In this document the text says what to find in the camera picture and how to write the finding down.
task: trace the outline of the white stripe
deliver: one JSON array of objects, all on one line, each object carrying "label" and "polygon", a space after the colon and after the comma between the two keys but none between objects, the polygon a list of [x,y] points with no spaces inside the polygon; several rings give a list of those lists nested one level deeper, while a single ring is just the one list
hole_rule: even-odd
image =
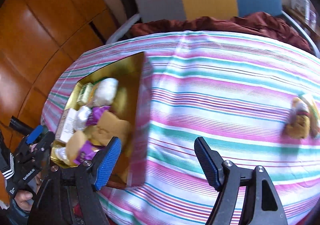
[{"label": "white stripe", "polygon": [[3,176],[8,180],[14,175],[14,160],[13,155],[10,153],[10,169],[3,173]]},{"label": "white stripe", "polygon": [[13,161],[13,155],[10,153],[10,169],[8,171],[5,171],[4,173],[2,173],[3,175],[12,171],[12,161]]}]

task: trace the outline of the person's hand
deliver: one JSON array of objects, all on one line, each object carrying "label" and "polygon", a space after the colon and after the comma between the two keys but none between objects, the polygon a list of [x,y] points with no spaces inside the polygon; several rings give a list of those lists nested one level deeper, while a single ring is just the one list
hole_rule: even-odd
[{"label": "person's hand", "polygon": [[18,190],[16,197],[14,198],[17,205],[24,211],[31,211],[32,205],[27,201],[32,199],[32,193],[24,190]]},{"label": "person's hand", "polygon": [[[39,188],[42,184],[42,179],[41,179],[41,173],[38,173],[35,176],[36,183],[37,183],[37,188],[36,188],[36,193],[38,193]],[[29,204],[27,201],[32,199],[33,195],[32,193],[25,191],[25,190],[18,190],[16,197],[14,198],[17,205],[24,211],[31,211],[32,205]]]},{"label": "person's hand", "polygon": [[41,173],[38,173],[36,175],[35,179],[36,179],[36,183],[37,183],[36,193],[38,193],[40,186],[42,184]]}]

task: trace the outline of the wooden cabinet door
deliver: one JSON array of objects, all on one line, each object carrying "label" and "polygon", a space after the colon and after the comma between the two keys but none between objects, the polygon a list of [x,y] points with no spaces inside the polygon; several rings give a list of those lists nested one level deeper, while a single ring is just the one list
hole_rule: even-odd
[{"label": "wooden cabinet door", "polygon": [[85,19],[71,0],[25,0],[44,28],[61,46]]},{"label": "wooden cabinet door", "polygon": [[59,49],[41,71],[35,82],[35,87],[48,96],[60,75],[72,63],[73,60],[62,49]]},{"label": "wooden cabinet door", "polygon": [[0,87],[0,122],[8,126],[11,116],[18,116],[31,84],[15,70],[1,52]]},{"label": "wooden cabinet door", "polygon": [[84,52],[102,45],[102,41],[89,24],[86,24],[70,37],[62,48],[73,60],[77,60]]},{"label": "wooden cabinet door", "polygon": [[42,108],[46,100],[46,96],[32,87],[21,107],[18,119],[32,128],[40,125]]},{"label": "wooden cabinet door", "polygon": [[23,0],[6,0],[0,8],[0,51],[29,83],[33,83],[57,44]]}]

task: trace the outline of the blue gripper pad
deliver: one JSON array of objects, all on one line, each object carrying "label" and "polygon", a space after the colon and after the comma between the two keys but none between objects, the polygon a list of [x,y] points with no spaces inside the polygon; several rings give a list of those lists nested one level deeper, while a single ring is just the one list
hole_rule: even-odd
[{"label": "blue gripper pad", "polygon": [[204,175],[208,180],[208,184],[214,187],[216,191],[220,191],[221,183],[219,181],[219,171],[210,156],[209,150],[212,151],[204,138],[198,137],[195,140],[195,153]]},{"label": "blue gripper pad", "polygon": [[94,187],[97,191],[100,191],[101,187],[107,184],[120,153],[121,141],[119,138],[113,137],[107,147],[100,150],[93,158],[92,161],[95,165],[93,168],[93,174],[95,174]]},{"label": "blue gripper pad", "polygon": [[32,144],[43,131],[43,126],[37,126],[27,137],[26,144]]}]

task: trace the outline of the white package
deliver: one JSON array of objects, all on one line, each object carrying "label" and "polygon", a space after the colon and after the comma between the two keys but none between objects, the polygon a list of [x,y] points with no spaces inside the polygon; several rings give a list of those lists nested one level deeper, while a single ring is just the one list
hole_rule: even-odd
[{"label": "white package", "polygon": [[101,107],[111,105],[116,95],[117,87],[117,79],[107,78],[102,80],[94,93],[93,106]]},{"label": "white package", "polygon": [[87,106],[81,106],[77,112],[74,130],[83,131],[86,128],[86,122],[91,114],[92,110]]},{"label": "white package", "polygon": [[296,0],[294,9],[298,10],[302,15],[304,15],[306,20],[310,19],[309,0]]},{"label": "white package", "polygon": [[57,147],[54,150],[54,153],[56,154],[57,158],[59,158],[65,164],[70,165],[70,161],[69,161],[69,159],[67,157],[66,148],[65,147]]},{"label": "white package", "polygon": [[77,111],[75,109],[69,108],[64,110],[56,131],[56,140],[62,143],[67,143],[69,141],[69,139],[72,137],[74,133],[73,127],[74,122],[76,120],[76,116]]}]

